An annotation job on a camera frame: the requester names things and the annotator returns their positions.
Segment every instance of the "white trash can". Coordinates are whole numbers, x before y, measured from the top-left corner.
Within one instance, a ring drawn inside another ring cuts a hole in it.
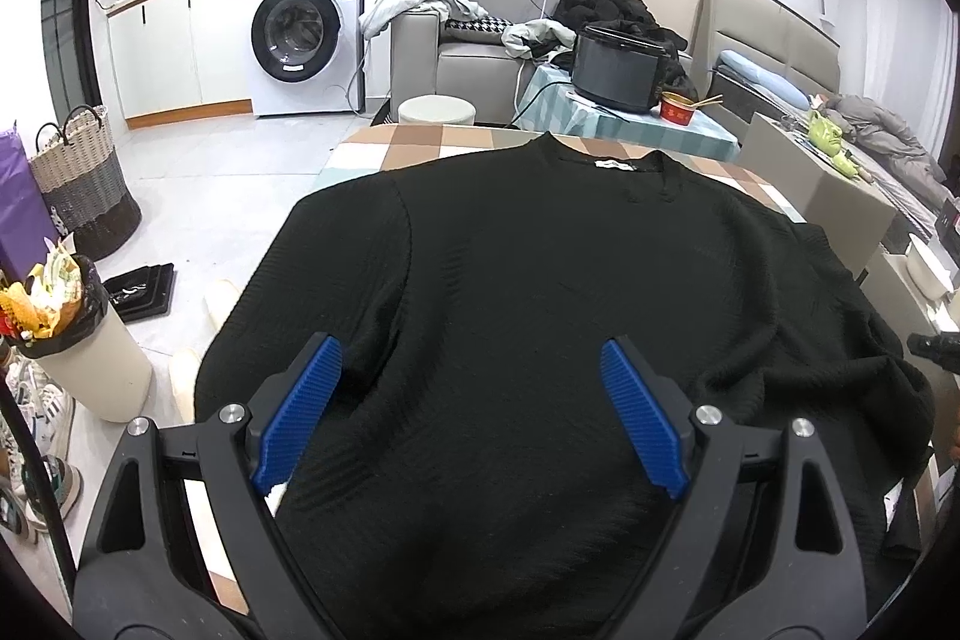
[[[476,108],[453,95],[418,95],[408,98],[397,110],[400,124],[473,125]]]
[[[152,365],[112,305],[93,333],[35,361],[50,379],[104,421],[127,423],[143,410]]]

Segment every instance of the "washing machine door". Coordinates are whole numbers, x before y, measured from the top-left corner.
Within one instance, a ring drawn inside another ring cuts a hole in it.
[[[281,82],[302,82],[323,71],[339,37],[333,0],[263,0],[253,15],[253,54]]]

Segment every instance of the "purple bag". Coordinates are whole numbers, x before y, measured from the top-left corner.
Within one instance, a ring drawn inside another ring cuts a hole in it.
[[[59,240],[13,124],[0,131],[0,268],[10,282],[46,260],[44,237]]]

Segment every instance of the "teal checkered tablecloth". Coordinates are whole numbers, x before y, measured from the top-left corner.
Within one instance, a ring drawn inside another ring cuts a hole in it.
[[[540,66],[520,100],[522,110],[536,93],[551,82],[569,82],[566,71]],[[572,85],[551,85],[536,98],[515,124],[524,131],[550,131],[587,139],[643,145],[645,148],[673,150],[686,155],[733,161],[740,153],[736,137],[699,110],[689,125],[672,124],[659,118],[659,107],[649,115],[611,115],[587,98],[577,95]]]

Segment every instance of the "bed headboard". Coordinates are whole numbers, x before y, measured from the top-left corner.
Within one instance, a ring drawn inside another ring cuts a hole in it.
[[[840,46],[776,1],[700,0],[690,52],[701,95],[725,49],[786,77],[805,94],[840,91]]]

